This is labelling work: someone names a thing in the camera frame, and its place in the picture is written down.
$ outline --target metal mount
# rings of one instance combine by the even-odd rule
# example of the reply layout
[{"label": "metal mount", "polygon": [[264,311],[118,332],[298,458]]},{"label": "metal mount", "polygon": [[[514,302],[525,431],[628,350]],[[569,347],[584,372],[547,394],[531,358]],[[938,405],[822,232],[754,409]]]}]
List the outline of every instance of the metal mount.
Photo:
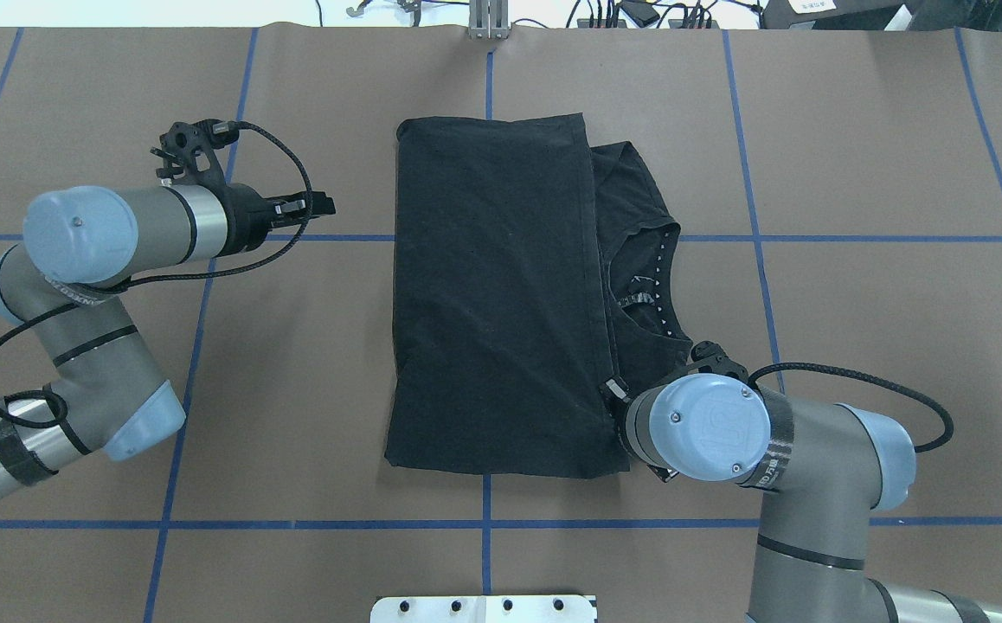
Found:
[{"label": "metal mount", "polygon": [[451,595],[442,598],[383,598],[371,623],[596,623],[591,595]]},{"label": "metal mount", "polygon": [[471,39],[509,39],[509,0],[470,0]]}]

